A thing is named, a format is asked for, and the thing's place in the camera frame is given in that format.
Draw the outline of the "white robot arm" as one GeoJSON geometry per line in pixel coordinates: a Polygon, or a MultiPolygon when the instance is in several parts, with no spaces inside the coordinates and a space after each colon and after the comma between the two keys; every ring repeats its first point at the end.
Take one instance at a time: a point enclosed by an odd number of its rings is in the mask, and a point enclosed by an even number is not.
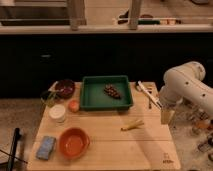
{"type": "Polygon", "coordinates": [[[164,86],[159,92],[162,124],[170,122],[174,108],[183,98],[213,115],[213,88],[202,82],[205,75],[204,66],[196,61],[170,68],[164,73],[164,86]]]}

